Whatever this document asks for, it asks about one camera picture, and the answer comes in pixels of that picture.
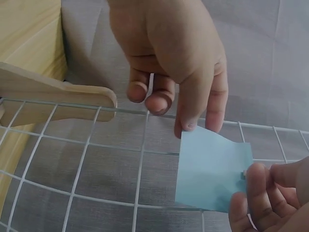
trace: white wire grid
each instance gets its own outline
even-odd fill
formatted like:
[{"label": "white wire grid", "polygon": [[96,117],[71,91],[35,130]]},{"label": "white wire grid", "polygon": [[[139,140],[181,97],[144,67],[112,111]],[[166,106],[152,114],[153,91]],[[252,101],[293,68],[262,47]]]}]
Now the white wire grid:
[{"label": "white wire grid", "polygon": [[[201,213],[201,221],[202,221],[201,222],[201,225],[202,225],[201,230],[203,232],[205,231],[204,211],[201,210],[201,209],[191,208],[191,207],[190,208],[187,208],[187,207],[165,207],[165,206],[155,206],[155,205],[139,204],[140,180],[141,180],[141,170],[142,170],[142,163],[143,163],[144,153],[161,154],[161,155],[174,155],[174,156],[178,156],[179,155],[178,153],[175,153],[175,152],[157,152],[157,151],[145,150],[145,135],[146,135],[146,128],[147,128],[148,118],[150,116],[149,112],[146,112],[146,111],[134,111],[134,110],[121,109],[121,108],[113,109],[113,108],[105,108],[105,107],[97,107],[97,106],[76,105],[76,104],[66,104],[66,103],[54,103],[54,102],[46,102],[46,101],[45,102],[44,101],[24,101],[24,100],[5,99],[5,98],[0,99],[0,103],[2,103],[3,101],[16,101],[16,102],[22,102],[22,104],[19,107],[19,109],[16,111],[16,113],[15,113],[14,117],[12,118],[12,120],[11,120],[10,124],[8,125],[8,127],[0,126],[1,129],[5,129],[5,132],[4,132],[4,134],[3,134],[3,136],[2,136],[2,138],[0,140],[0,146],[3,143],[3,141],[5,139],[5,136],[7,135],[7,133],[9,131],[14,131],[14,132],[18,132],[18,133],[24,133],[24,134],[28,134],[28,135],[32,135],[32,136],[37,136],[38,137],[38,140],[37,140],[37,142],[36,142],[36,144],[35,144],[35,146],[34,146],[34,148],[32,150],[32,153],[31,153],[30,158],[29,158],[29,160],[27,162],[27,165],[25,167],[25,170],[23,172],[22,177],[16,176],[14,174],[10,174],[10,173],[8,173],[8,172],[6,172],[4,170],[0,170],[0,173],[2,173],[4,175],[7,175],[7,176],[10,176],[11,178],[20,181],[18,189],[17,189],[17,192],[16,192],[16,195],[15,195],[15,198],[14,198],[14,202],[13,202],[13,206],[12,206],[12,209],[11,209],[8,225],[0,222],[0,225],[4,226],[6,228],[6,230],[7,230],[7,232],[10,232],[10,231],[16,232],[16,230],[12,228],[11,224],[12,224],[12,220],[13,220],[13,216],[14,216],[14,211],[15,211],[15,208],[16,208],[17,200],[18,200],[18,197],[19,197],[19,194],[20,194],[20,190],[22,188],[23,183],[28,183],[28,184],[31,184],[33,186],[37,186],[37,187],[40,187],[40,188],[43,188],[43,189],[46,189],[46,190],[49,190],[49,191],[52,191],[52,192],[64,194],[64,195],[67,195],[67,196],[70,197],[69,198],[69,202],[68,202],[68,206],[67,206],[67,211],[66,211],[66,214],[65,214],[63,228],[62,228],[63,232],[66,231],[66,227],[67,227],[67,223],[68,223],[68,219],[69,219],[69,215],[70,215],[70,209],[71,209],[71,205],[72,205],[72,201],[73,201],[74,197],[75,198],[85,199],[85,200],[90,200],[90,201],[95,201],[95,202],[99,202],[99,203],[109,203],[109,204],[114,204],[114,205],[122,205],[122,206],[133,207],[134,211],[133,211],[132,232],[136,231],[138,208],[166,209],[166,210],[171,210],[171,211],[200,211],[200,213]],[[23,130],[17,130],[17,129],[14,129],[14,128],[11,127],[13,125],[13,123],[14,123],[14,120],[17,118],[18,114],[23,109],[23,106],[26,103],[39,103],[39,104],[54,105],[54,108],[51,111],[51,113],[50,113],[50,115],[48,117],[48,120],[46,121],[45,126],[43,127],[43,129],[42,129],[40,134],[33,133],[33,132],[28,132],[28,131],[23,131]],[[60,138],[60,137],[55,137],[55,136],[49,136],[49,135],[44,134],[44,132],[45,132],[48,124],[50,123],[50,121],[51,121],[51,119],[52,119],[52,117],[53,117],[53,115],[54,115],[54,113],[55,113],[55,111],[56,111],[58,106],[71,106],[71,107],[79,107],[79,108],[92,109],[92,110],[95,109],[96,110],[96,114],[95,114],[95,117],[94,117],[93,123],[92,123],[92,128],[91,128],[91,131],[90,131],[90,133],[88,135],[88,139],[86,140],[86,142],[81,142],[81,141],[76,141],[76,140],[71,140],[71,139],[66,139],[66,138]],[[92,135],[92,133],[94,131],[95,124],[96,124],[98,115],[99,115],[101,110],[146,116],[146,122],[145,122],[144,129],[143,129],[141,148],[140,149],[128,149],[128,148],[111,146],[111,145],[101,145],[101,144],[91,143],[90,142],[90,138],[91,138],[91,135]],[[175,118],[174,115],[164,115],[162,117]],[[309,151],[309,146],[308,146],[308,144],[307,144],[307,142],[305,140],[305,137],[304,137],[304,134],[309,134],[309,132],[307,132],[307,131],[293,130],[293,129],[287,129],[287,128],[278,128],[278,127],[264,126],[264,125],[255,125],[255,124],[248,124],[248,123],[241,123],[241,122],[231,122],[231,121],[225,121],[225,124],[238,125],[239,132],[240,132],[240,135],[241,135],[241,138],[242,138],[243,142],[245,142],[245,136],[244,136],[244,133],[243,133],[243,130],[242,130],[243,127],[265,129],[265,130],[273,130],[274,131],[274,133],[275,133],[275,135],[277,137],[280,149],[281,149],[281,153],[282,153],[282,158],[283,159],[272,159],[272,160],[271,159],[253,159],[254,161],[257,161],[257,162],[263,162],[263,161],[283,162],[284,161],[285,163],[288,163],[288,162],[298,161],[298,160],[288,160],[286,158],[286,155],[285,155],[285,152],[283,150],[280,138],[279,138],[278,133],[277,133],[278,131],[299,133],[301,135],[302,139],[303,139],[303,142],[304,142],[307,150]],[[81,159],[80,159],[80,163],[79,163],[79,166],[78,166],[78,170],[77,170],[77,173],[76,173],[76,177],[75,177],[75,180],[74,180],[71,192],[59,190],[59,189],[56,189],[56,188],[51,188],[51,187],[48,187],[48,186],[45,186],[45,185],[41,185],[39,183],[35,183],[33,181],[29,181],[29,180],[27,180],[25,178],[26,174],[27,174],[27,171],[28,171],[28,169],[29,169],[29,167],[31,165],[31,161],[33,159],[33,156],[34,156],[34,154],[35,154],[35,152],[36,152],[36,150],[38,148],[38,145],[39,145],[39,143],[40,143],[42,138],[49,138],[49,139],[60,140],[60,141],[64,141],[64,142],[70,142],[70,143],[76,143],[76,144],[83,144],[84,145],[84,150],[83,150],[83,153],[82,153],[82,156],[81,156]],[[82,166],[83,166],[83,161],[84,161],[84,158],[85,158],[85,155],[86,155],[86,152],[87,152],[87,148],[88,148],[89,145],[98,146],[98,147],[105,147],[105,148],[122,149],[122,150],[127,150],[127,151],[140,152],[140,162],[139,162],[138,179],[137,179],[137,186],[136,186],[136,193],[135,193],[135,201],[134,201],[134,203],[126,203],[126,202],[118,202],[118,201],[99,199],[99,198],[88,197],[88,196],[79,195],[79,194],[75,193],[76,186],[77,186],[77,183],[78,183],[78,180],[79,180],[79,176],[80,176],[80,173],[81,173],[81,169],[82,169]]]}]

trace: wooden board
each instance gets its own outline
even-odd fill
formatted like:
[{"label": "wooden board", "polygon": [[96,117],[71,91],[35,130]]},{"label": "wooden board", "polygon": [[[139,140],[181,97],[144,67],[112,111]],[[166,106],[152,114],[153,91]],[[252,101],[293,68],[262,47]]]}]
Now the wooden board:
[{"label": "wooden board", "polygon": [[[0,61],[63,80],[61,0],[0,1]],[[34,125],[17,127],[31,131]],[[29,136],[9,133],[0,146],[0,169],[14,173]],[[0,216],[11,178],[0,174]]]},{"label": "wooden board", "polygon": [[[115,108],[116,95],[105,87],[73,85],[21,68],[0,62],[0,96],[11,99],[37,100],[58,103],[103,106]],[[1,125],[8,126],[19,108],[19,102],[5,101]],[[45,122],[53,105],[27,103],[13,126]],[[59,107],[52,120],[78,118],[93,120],[93,110],[82,107]],[[98,121],[110,121],[115,115],[112,111],[101,111]]]}]

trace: light blue paper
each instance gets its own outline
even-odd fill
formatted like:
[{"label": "light blue paper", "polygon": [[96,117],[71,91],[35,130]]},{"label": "light blue paper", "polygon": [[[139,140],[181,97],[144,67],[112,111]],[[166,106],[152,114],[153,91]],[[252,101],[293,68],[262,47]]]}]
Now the light blue paper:
[{"label": "light blue paper", "polygon": [[202,127],[183,131],[175,201],[227,213],[232,195],[245,192],[243,171],[252,163],[248,143],[232,142]]}]

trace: gray cloth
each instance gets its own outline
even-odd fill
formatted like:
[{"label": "gray cloth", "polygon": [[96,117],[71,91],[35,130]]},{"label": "gray cloth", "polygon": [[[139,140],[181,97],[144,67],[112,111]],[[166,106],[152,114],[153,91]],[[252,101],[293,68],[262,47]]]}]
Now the gray cloth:
[{"label": "gray cloth", "polygon": [[[204,0],[228,59],[230,96],[226,120],[274,125],[309,131],[309,2],[306,0]],[[70,71],[67,80],[113,89],[118,106],[145,110],[126,99],[128,63],[109,26],[109,8],[103,0],[63,0],[63,28]],[[175,114],[175,105],[169,114]],[[140,204],[173,206],[178,157],[153,152],[178,152],[173,119],[149,117],[140,182]],[[116,114],[97,123],[91,142],[140,149],[145,116]],[[64,120],[50,123],[46,134],[86,141],[91,122]],[[243,129],[255,159],[267,166],[283,162],[272,130]],[[225,124],[221,134],[241,142],[237,125]],[[299,133],[279,132],[288,160],[308,155]],[[21,176],[36,142],[32,136],[19,162]],[[42,139],[26,179],[71,191],[83,145]],[[76,193],[134,203],[140,153],[89,146]],[[1,221],[7,223],[19,181],[10,186]],[[19,232],[62,230],[69,196],[23,184],[12,226]],[[74,199],[67,231],[129,232],[133,208]],[[205,212],[206,232],[230,231],[226,214]],[[201,232],[200,212],[138,209],[137,232]]]}]

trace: wooden piece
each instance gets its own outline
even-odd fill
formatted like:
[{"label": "wooden piece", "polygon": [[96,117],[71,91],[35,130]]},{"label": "wooden piece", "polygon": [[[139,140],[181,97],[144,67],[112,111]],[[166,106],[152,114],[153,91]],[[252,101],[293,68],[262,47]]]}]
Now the wooden piece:
[{"label": "wooden piece", "polygon": [[[61,0],[0,1],[0,62],[62,81],[67,65],[60,11]],[[33,128],[33,124],[16,127]],[[15,172],[28,138],[27,134],[7,134],[0,146],[1,170]],[[10,177],[0,174],[0,216],[10,182]]]},{"label": "wooden piece", "polygon": [[[105,87],[72,85],[37,73],[0,62],[0,96],[11,99],[36,100],[58,103],[74,103],[115,108],[116,95]],[[8,126],[19,105],[14,101],[3,103],[5,113],[1,124]],[[27,103],[14,121],[13,126],[45,122],[53,105]],[[93,119],[93,110],[74,107],[59,107],[52,120],[67,118]],[[98,121],[109,121],[115,113],[101,111]]]}]

